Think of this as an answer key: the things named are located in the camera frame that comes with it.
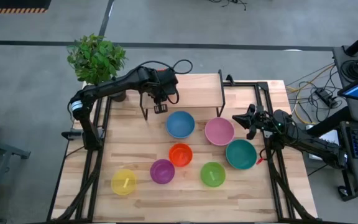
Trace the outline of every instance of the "wooden table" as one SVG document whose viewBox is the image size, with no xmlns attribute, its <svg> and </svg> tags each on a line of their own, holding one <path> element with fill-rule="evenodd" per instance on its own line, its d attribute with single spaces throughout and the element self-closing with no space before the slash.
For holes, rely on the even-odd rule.
<svg viewBox="0 0 358 224">
<path fill-rule="evenodd" d="M 290 113 L 284 82 L 266 82 L 273 109 Z M 234 124 L 236 139 L 245 139 L 247 131 L 235 123 L 231 116 L 243 114 L 249 104 L 256 104 L 254 89 L 225 87 L 224 91 L 226 106 L 222 117 Z M 184 140 L 171 137 L 165 130 L 166 118 L 177 110 L 191 113 L 196 120 L 194 133 Z M 205 138 L 205 125 L 214 117 L 215 108 L 169 108 L 168 113 L 149 113 L 149 119 L 145 121 L 139 108 L 139 94 L 135 91 L 127 91 L 124 102 L 113 102 L 106 131 L 94 222 L 276 221 L 267 163 L 255 165 L 249 170 L 232 168 L 226 161 L 225 147 L 211 145 Z M 177 167 L 170 183 L 156 184 L 150 177 L 150 166 L 157 159 L 168 159 L 169 149 L 177 142 L 190 145 L 193 160 L 186 167 Z M 260 133 L 250 142 L 258 152 L 264 148 Z M 70 142 L 67 153 L 82 145 L 82 140 Z M 85 156 L 86 151 L 81 150 L 66 159 L 52 218 L 62 214 L 78 193 Z M 291 190 L 307 211 L 316 216 L 301 153 L 286 147 L 283 156 Z M 201 167 L 210 161 L 219 162 L 226 170 L 226 181 L 217 188 L 207 187 L 200 180 Z M 136 191 L 126 197 L 114 194 L 110 187 L 113 174 L 123 168 L 133 170 L 137 176 Z M 281 191 L 280 198 L 284 214 L 287 214 Z M 85 200 L 85 211 L 88 210 L 88 199 L 89 196 Z"/>
</svg>

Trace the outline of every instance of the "pink bowl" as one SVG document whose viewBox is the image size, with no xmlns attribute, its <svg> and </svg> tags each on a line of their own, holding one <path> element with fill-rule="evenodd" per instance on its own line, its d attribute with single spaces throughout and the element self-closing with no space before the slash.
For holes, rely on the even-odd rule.
<svg viewBox="0 0 358 224">
<path fill-rule="evenodd" d="M 205 126 L 206 138 L 216 146 L 225 146 L 234 139 L 234 126 L 224 118 L 214 118 Z"/>
</svg>

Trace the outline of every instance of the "power strip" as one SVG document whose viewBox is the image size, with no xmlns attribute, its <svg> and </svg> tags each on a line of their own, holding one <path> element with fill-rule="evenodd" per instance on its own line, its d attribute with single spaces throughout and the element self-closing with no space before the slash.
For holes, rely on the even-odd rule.
<svg viewBox="0 0 358 224">
<path fill-rule="evenodd" d="M 316 91 L 314 91 L 314 93 L 320 98 L 321 101 L 325 103 L 325 105 L 327 105 L 328 108 L 332 109 L 338 104 L 338 102 L 335 101 L 333 96 L 331 96 L 330 93 L 328 93 L 323 88 L 318 88 Z"/>
</svg>

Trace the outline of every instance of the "plant pot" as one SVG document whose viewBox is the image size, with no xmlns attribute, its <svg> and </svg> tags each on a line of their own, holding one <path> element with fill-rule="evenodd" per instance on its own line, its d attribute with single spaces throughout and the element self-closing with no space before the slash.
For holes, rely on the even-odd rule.
<svg viewBox="0 0 358 224">
<path fill-rule="evenodd" d="M 115 102 L 122 102 L 127 98 L 127 92 L 124 90 L 119 93 L 112 94 L 110 97 Z"/>
</svg>

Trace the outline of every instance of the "purple bowl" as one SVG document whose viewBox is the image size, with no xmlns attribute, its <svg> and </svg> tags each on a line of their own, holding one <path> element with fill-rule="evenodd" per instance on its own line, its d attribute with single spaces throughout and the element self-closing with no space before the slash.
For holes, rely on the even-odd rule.
<svg viewBox="0 0 358 224">
<path fill-rule="evenodd" d="M 216 146 L 225 146 L 234 139 L 234 126 L 224 118 L 214 118 L 205 126 L 206 138 Z"/>
<path fill-rule="evenodd" d="M 158 184 L 167 184 L 173 179 L 175 168 L 170 161 L 159 159 L 155 161 L 150 168 L 150 175 L 154 182 Z"/>
</svg>

